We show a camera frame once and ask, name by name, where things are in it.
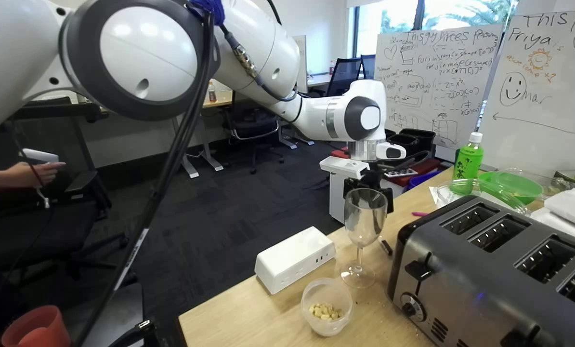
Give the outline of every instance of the toaster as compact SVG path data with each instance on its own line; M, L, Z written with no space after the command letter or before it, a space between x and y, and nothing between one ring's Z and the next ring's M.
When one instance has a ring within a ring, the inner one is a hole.
M575 347L575 238L476 196L399 231L387 290L440 347Z

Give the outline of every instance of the wine glass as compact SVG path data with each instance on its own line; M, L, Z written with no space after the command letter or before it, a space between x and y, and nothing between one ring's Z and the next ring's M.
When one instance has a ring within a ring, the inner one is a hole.
M388 200L382 193L361 187L345 195L343 217L347 236L356 244L356 260L341 268L341 278L354 288L368 288L375 282L374 271L362 264L363 248L372 244L386 221Z

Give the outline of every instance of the orange cup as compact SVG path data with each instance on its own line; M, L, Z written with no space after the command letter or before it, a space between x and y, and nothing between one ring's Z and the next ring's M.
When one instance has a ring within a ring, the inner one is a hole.
M1 337L4 347L69 347L71 340L61 311L41 306L16 319Z

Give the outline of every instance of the human hand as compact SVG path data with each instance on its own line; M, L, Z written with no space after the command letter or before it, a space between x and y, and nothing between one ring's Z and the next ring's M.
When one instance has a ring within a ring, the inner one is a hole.
M56 178L57 169L65 165L63 162L55 162L33 165L33 167L39 178L41 178L41 183L47 185ZM25 162L19 162L3 173L3 183L8 187L41 187L32 169Z

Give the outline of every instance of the green bottle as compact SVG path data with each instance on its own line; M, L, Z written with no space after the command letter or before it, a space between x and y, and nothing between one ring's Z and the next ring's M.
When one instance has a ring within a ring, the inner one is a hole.
M453 180L464 180L478 177L478 171L484 156L484 150L481 146L482 134L471 133L470 143L459 150L455 171L452 175ZM467 195L471 193L471 186L451 186L451 190L457 194Z

